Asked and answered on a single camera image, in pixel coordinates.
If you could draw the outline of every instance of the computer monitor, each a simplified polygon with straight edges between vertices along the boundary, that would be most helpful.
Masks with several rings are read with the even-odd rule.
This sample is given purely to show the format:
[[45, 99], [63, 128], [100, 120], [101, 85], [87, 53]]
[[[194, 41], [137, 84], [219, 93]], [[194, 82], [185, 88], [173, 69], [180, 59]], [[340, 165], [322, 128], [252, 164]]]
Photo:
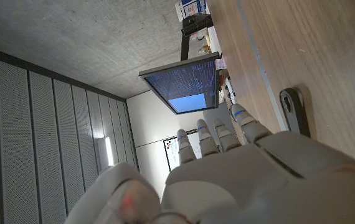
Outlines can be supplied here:
[[139, 72], [141, 77], [175, 114], [217, 108], [219, 76], [212, 53]]

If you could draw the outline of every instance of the wooden table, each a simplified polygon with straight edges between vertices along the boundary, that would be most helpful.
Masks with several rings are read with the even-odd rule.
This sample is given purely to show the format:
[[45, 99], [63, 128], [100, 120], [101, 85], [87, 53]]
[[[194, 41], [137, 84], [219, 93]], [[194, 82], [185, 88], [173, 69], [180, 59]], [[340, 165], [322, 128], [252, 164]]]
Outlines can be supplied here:
[[207, 0], [239, 103], [286, 129], [279, 92], [304, 95], [313, 139], [355, 157], [355, 0]]

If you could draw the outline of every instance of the whiteboard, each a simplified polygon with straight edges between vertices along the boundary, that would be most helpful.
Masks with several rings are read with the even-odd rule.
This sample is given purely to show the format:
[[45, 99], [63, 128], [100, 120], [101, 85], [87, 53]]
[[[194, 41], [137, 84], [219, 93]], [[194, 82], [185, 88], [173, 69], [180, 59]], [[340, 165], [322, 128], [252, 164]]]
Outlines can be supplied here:
[[[196, 155], [197, 159], [202, 157], [201, 155], [201, 148], [200, 148], [200, 138], [198, 136], [197, 130], [189, 131], [187, 134], [192, 150]], [[164, 148], [166, 152], [166, 157], [168, 159], [169, 170], [173, 170], [176, 167], [180, 166], [179, 161], [179, 146], [178, 146], [178, 139], [177, 137], [169, 138], [164, 140]]]

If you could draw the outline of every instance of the acoustic wall panel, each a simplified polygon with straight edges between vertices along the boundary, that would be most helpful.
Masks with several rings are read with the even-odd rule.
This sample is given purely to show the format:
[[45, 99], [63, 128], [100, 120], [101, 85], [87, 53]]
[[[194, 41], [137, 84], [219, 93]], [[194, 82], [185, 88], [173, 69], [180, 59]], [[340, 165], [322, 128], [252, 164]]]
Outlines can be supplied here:
[[42, 221], [63, 223], [66, 211], [52, 79], [29, 75]]
[[104, 138], [104, 129], [102, 115], [100, 114], [100, 105], [98, 94], [87, 91], [90, 119], [92, 120], [93, 137], [95, 139]]
[[75, 124], [71, 86], [58, 80], [53, 80], [53, 82], [67, 212], [69, 212], [84, 193], [77, 126]]
[[111, 118], [113, 121], [114, 135], [115, 135], [115, 141], [116, 141], [116, 150], [118, 151], [118, 157], [119, 157], [120, 162], [127, 162], [125, 146], [123, 143], [120, 114], [118, 112], [118, 105], [116, 103], [116, 100], [111, 99], [111, 98], [108, 99], [108, 102], [110, 103]]
[[27, 71], [0, 62], [0, 147], [5, 223], [38, 223]]
[[135, 163], [133, 160], [132, 146], [130, 144], [130, 139], [129, 139], [129, 130], [128, 130], [128, 122], [126, 120], [125, 107], [123, 105], [123, 102], [120, 101], [117, 101], [116, 105], [118, 106], [118, 113], [120, 115], [123, 144], [125, 146], [125, 153], [126, 153], [126, 161], [134, 167]]
[[96, 181], [97, 162], [93, 148], [92, 128], [90, 126], [86, 91], [76, 86], [72, 87], [75, 115], [77, 119], [78, 141], [82, 158], [83, 178], [86, 190]]
[[128, 105], [126, 103], [123, 103], [123, 107], [125, 109], [126, 123], [128, 125], [129, 141], [130, 141], [130, 146], [132, 148], [133, 163], [135, 165], [135, 168], [138, 169], [138, 161], [137, 161], [136, 153], [135, 153], [135, 144], [133, 143], [132, 130], [131, 130], [131, 126], [130, 126]]
[[97, 146], [97, 140], [99, 138], [104, 138], [104, 129], [102, 123], [102, 114], [100, 113], [100, 105], [98, 102], [98, 94], [86, 91], [87, 98], [88, 98], [88, 105], [89, 105], [89, 115], [90, 121], [92, 122], [92, 131], [93, 131], [93, 138], [95, 140], [95, 151], [96, 151], [96, 160], [97, 160], [97, 169], [99, 172], [102, 171], [101, 161]]
[[104, 136], [110, 138], [111, 150], [112, 150], [112, 154], [113, 154], [113, 162], [114, 162], [114, 164], [117, 164], [117, 163], [119, 163], [118, 151], [116, 150], [114, 128], [113, 128], [113, 123], [111, 120], [111, 111], [110, 111], [110, 105], [108, 104], [108, 97], [103, 96], [103, 95], [99, 95], [98, 99], [100, 101], [100, 110], [102, 112]]

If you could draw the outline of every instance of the robotic hand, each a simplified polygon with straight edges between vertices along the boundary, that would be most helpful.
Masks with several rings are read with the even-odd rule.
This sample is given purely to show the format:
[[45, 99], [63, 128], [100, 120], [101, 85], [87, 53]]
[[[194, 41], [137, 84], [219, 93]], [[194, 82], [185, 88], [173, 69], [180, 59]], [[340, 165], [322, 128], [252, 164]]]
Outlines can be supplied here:
[[249, 144], [217, 119], [219, 150], [199, 120], [196, 159], [186, 132], [177, 132], [181, 165], [161, 204], [122, 163], [99, 175], [65, 223], [355, 223], [354, 159], [299, 134], [272, 134], [238, 104], [232, 116]]

